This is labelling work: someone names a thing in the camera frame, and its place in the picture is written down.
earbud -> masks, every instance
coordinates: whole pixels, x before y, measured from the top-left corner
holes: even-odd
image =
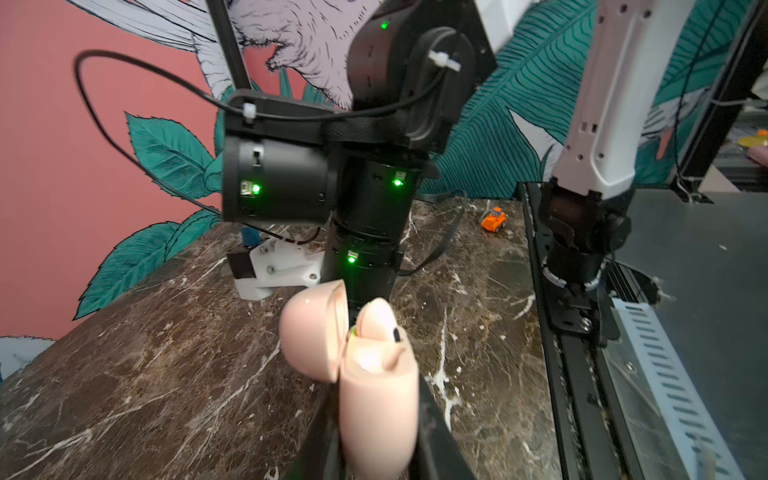
[[[363,339],[399,342],[397,320],[389,302],[383,298],[368,302],[357,316],[356,333]]]

white zip tie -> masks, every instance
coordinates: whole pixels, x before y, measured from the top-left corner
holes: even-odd
[[[249,124],[252,124],[256,119],[256,105],[255,104],[243,104],[243,118]]]
[[[447,53],[444,51],[430,50],[427,54],[427,58],[435,62],[440,68],[450,68],[453,71],[459,71],[462,69],[462,64],[456,60],[451,60]]]

orange toy car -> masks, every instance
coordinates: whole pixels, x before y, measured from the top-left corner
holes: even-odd
[[[483,219],[480,223],[481,227],[485,228],[489,232],[498,233],[507,224],[507,214],[502,212],[502,209],[496,207],[493,209],[490,215]]]

black cable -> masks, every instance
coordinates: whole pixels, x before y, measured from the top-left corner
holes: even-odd
[[[388,114],[400,108],[408,107],[422,100],[428,94],[430,94],[440,84],[440,81],[445,76],[445,70],[441,70],[438,75],[427,85],[427,88],[420,93],[406,98],[405,100],[397,101],[393,104],[383,105],[382,107],[367,108],[365,110],[343,111],[338,114],[332,115],[317,115],[314,117],[286,117],[284,115],[272,115],[272,114],[260,114],[257,112],[256,118],[264,120],[277,120],[277,121],[339,121],[346,120],[347,118],[360,118],[360,117],[377,117],[380,115]]]
[[[96,110],[94,109],[93,104],[91,104],[91,99],[88,97],[88,94],[85,92],[85,86],[84,86],[84,83],[83,83],[81,66],[82,66],[83,61],[85,61],[87,58],[90,58],[90,57],[113,58],[114,60],[125,61],[126,63],[132,64],[132,65],[136,65],[137,67],[144,68],[144,69],[146,69],[148,71],[151,71],[151,72],[153,72],[155,74],[160,75],[161,77],[165,77],[168,80],[174,81],[177,84],[181,85],[182,87],[185,87],[187,90],[189,90],[189,91],[195,93],[196,95],[198,95],[199,97],[203,98],[204,100],[209,101],[210,103],[212,103],[212,104],[214,104],[214,105],[216,105],[216,106],[218,106],[220,108],[231,109],[232,107],[230,107],[229,105],[224,104],[224,103],[216,100],[215,98],[211,97],[209,94],[207,94],[204,91],[200,90],[198,87],[195,87],[194,85],[192,85],[188,81],[186,81],[183,78],[180,78],[180,77],[170,73],[169,71],[165,71],[162,68],[155,67],[154,65],[150,65],[150,64],[148,64],[145,61],[141,61],[141,60],[138,60],[136,58],[129,57],[127,55],[123,55],[121,53],[117,53],[117,52],[114,52],[114,51],[105,51],[105,50],[86,50],[86,51],[80,52],[78,54],[78,56],[75,57],[75,59],[74,59],[74,79],[75,79],[75,81],[78,84],[78,90],[80,91],[80,96],[83,99],[83,103],[85,103],[85,107],[88,109],[88,113],[90,114],[91,119],[96,124],[96,128],[98,128],[99,132],[101,132],[101,136],[103,136],[107,140],[107,142],[109,142],[109,144],[115,150],[120,152],[123,155],[123,157],[126,157],[128,159],[128,161],[130,161],[132,164],[134,164],[137,167],[139,167],[141,169],[141,171],[143,171],[150,179],[152,179],[152,181],[154,183],[158,184],[159,186],[161,186],[165,190],[170,191],[172,194],[176,195],[177,197],[179,197],[179,198],[181,198],[183,200],[191,202],[192,204],[195,204],[198,207],[200,207],[200,208],[202,208],[204,210],[207,210],[207,211],[209,211],[211,213],[214,213],[216,215],[221,215],[221,212],[219,210],[217,210],[216,208],[209,207],[206,204],[202,204],[201,202],[198,202],[197,200],[195,200],[195,199],[193,199],[191,197],[188,197],[185,194],[182,194],[179,190],[176,190],[172,186],[164,183],[155,174],[153,174],[148,168],[146,168],[144,165],[142,165],[141,162],[138,159],[133,158],[133,156],[131,156],[127,151],[125,151],[125,149],[123,147],[118,145],[118,143],[116,141],[114,141],[114,139],[112,137],[109,136],[109,134],[107,133],[107,130],[104,128],[104,125],[101,123],[101,119],[98,117],[98,115],[96,115]],[[317,231],[315,232],[315,234],[311,238],[309,238],[308,240],[299,240],[299,241],[297,241],[297,240],[293,240],[293,239],[290,239],[290,238],[285,238],[282,235],[279,235],[278,233],[270,232],[269,230],[264,230],[263,228],[255,227],[254,225],[249,225],[248,223],[244,223],[243,225],[246,225],[248,227],[256,229],[256,230],[258,230],[260,232],[266,233],[267,235],[275,237],[275,238],[277,238],[279,240],[285,240],[287,242],[295,242],[295,243],[297,243],[299,245],[304,245],[305,243],[309,243],[312,240],[315,240],[317,238],[317,235],[320,233],[320,228],[318,228]]]
[[[458,230],[458,226],[461,225],[461,223],[462,223],[462,217],[464,217],[464,210],[467,207],[467,192],[466,192],[466,190],[454,190],[453,192],[448,194],[445,198],[453,197],[456,194],[460,194],[462,196],[462,198],[463,198],[462,205],[458,209],[458,212],[456,212],[455,217],[453,217],[453,222],[451,223],[451,227],[448,229],[447,232],[445,232],[445,235],[443,235],[442,240],[440,240],[440,244],[415,269],[413,269],[413,270],[398,270],[397,271],[397,276],[411,276],[411,275],[413,275],[414,273],[418,272],[419,270],[421,270],[425,266],[427,266],[430,263],[432,263],[435,260],[437,260],[448,249],[448,245],[451,243],[451,240],[453,240],[453,236],[455,235],[456,231]]]
[[[699,61],[699,54],[701,53],[701,49],[704,48],[704,43],[706,43],[707,37],[710,35],[710,31],[712,30],[712,27],[715,25],[717,16],[720,14],[720,11],[723,9],[723,6],[725,6],[725,0],[720,0],[720,5],[717,6],[717,10],[715,10],[714,15],[712,16],[712,20],[710,21],[710,24],[707,26],[707,29],[704,31],[704,35],[701,37],[699,46],[696,48],[696,52],[694,52],[694,56],[690,61],[690,67],[688,68],[688,73],[685,75],[685,80],[683,81],[683,88],[680,91],[680,100],[677,102],[677,111],[674,114],[674,126],[672,127],[672,148],[674,149],[674,152],[673,152],[674,164],[675,164],[675,168],[677,169],[676,175],[678,180],[682,178],[681,175],[683,173],[680,171],[680,159],[678,158],[678,154],[677,154],[677,127],[680,125],[680,111],[683,109],[683,98],[685,97],[685,94],[686,94],[685,90],[686,88],[688,88],[688,82],[690,81],[690,77],[694,74],[694,68],[696,66],[696,62]]]
[[[131,57],[129,55],[124,55],[122,53],[117,53],[116,51],[109,51],[109,50],[84,50],[78,54],[77,57],[74,59],[74,69],[75,69],[75,76],[78,78],[78,87],[81,86],[81,80],[80,80],[80,64],[87,58],[91,57],[101,57],[101,58],[112,58],[113,60],[123,61],[125,63],[137,66],[139,68],[143,68],[144,70],[151,71],[152,73],[158,74],[161,77],[167,78],[168,80],[171,80],[172,82],[180,85],[181,87],[186,88],[188,91],[191,91],[198,97],[202,98],[203,100],[207,101],[210,104],[216,105],[218,108],[223,108],[225,111],[230,112],[231,114],[235,115],[243,115],[243,109],[233,107],[232,105],[228,105],[223,103],[222,101],[218,101],[216,98],[210,96],[208,93],[206,93],[204,90],[196,87],[195,85],[191,84],[189,81],[184,80],[183,78],[170,73],[167,70],[164,70],[163,68],[160,68],[156,65],[152,65],[150,63],[147,63],[146,61],[139,60],[138,58]],[[417,95],[414,95],[410,98],[406,98],[405,100],[398,101],[393,104],[389,105],[383,105],[382,107],[375,107],[375,108],[367,108],[365,110],[357,110],[357,111],[344,111],[337,114],[329,114],[329,115],[318,115],[314,117],[286,117],[283,115],[272,115],[272,114],[259,114],[257,113],[257,118],[263,118],[266,120],[277,120],[277,121],[322,121],[322,122],[328,122],[328,121],[340,121],[340,120],[346,120],[347,118],[358,118],[358,117],[375,117],[378,115],[384,115],[388,114],[392,111],[398,110],[400,108],[408,107],[411,104],[416,103],[417,101],[422,100],[426,95],[432,92],[440,83],[440,81],[443,79],[445,75],[445,70],[441,70],[440,73],[432,80],[432,83],[430,83],[427,88],[425,88],[423,91],[418,93]]]

wall mural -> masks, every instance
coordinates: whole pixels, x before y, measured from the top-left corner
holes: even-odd
[[[212,95],[227,100],[231,94],[232,81],[204,0],[66,2],[123,31],[194,53]],[[260,71],[251,68],[252,77],[278,72],[281,95],[340,108],[349,108],[352,102],[346,81],[349,44],[379,3],[228,0],[241,50],[253,46],[275,48],[264,65],[259,65]],[[699,0],[683,29],[638,145],[638,183],[664,183],[674,164],[667,145],[682,84],[719,3]],[[729,0],[714,20],[684,95],[678,128],[680,148],[725,61],[749,3]],[[442,177],[425,182],[422,191],[464,188],[473,197],[510,197],[519,181],[549,178],[568,134],[591,43],[595,5],[592,0],[534,2],[513,39],[499,52],[498,70],[469,100],[445,153],[435,158]],[[306,80],[301,94],[291,91],[289,70]],[[196,199],[220,192],[221,112],[211,119],[213,152],[172,119],[125,114],[136,157],[160,179]],[[96,269],[79,299],[74,319],[108,305],[218,222],[217,215],[200,210],[182,223],[156,223],[122,240]],[[12,352],[0,358],[3,377],[51,342],[28,337],[0,340],[8,343],[0,350]]]

